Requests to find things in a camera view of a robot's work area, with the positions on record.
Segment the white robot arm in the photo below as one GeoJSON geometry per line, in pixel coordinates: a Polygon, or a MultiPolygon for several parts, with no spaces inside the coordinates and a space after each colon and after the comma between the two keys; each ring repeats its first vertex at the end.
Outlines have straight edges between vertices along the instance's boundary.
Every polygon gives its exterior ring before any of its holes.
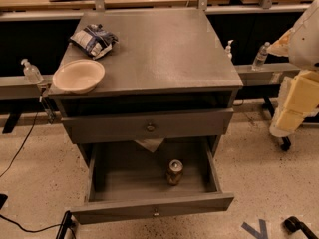
{"type": "Polygon", "coordinates": [[[278,106],[270,133],[285,137],[296,131],[319,105],[319,0],[269,48],[268,53],[287,57],[300,69],[294,78],[285,77],[279,90],[278,106]]]}

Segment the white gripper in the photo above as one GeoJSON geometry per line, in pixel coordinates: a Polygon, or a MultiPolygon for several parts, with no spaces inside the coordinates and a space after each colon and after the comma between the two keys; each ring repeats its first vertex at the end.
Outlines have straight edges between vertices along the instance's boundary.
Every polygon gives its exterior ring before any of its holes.
{"type": "MultiPolygon", "coordinates": [[[[290,39],[293,29],[287,30],[267,49],[270,55],[290,58],[293,53],[290,39]]],[[[280,122],[288,130],[288,135],[301,126],[319,105],[319,73],[303,70],[294,78],[285,77],[282,82],[284,96],[280,122]]]]}

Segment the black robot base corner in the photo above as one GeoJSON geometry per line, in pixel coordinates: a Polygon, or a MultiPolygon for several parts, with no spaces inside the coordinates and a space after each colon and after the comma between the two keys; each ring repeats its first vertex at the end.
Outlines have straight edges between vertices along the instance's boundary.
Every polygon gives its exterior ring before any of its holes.
{"type": "Polygon", "coordinates": [[[4,206],[7,199],[8,199],[8,196],[6,194],[0,193],[0,210],[4,206]]]}

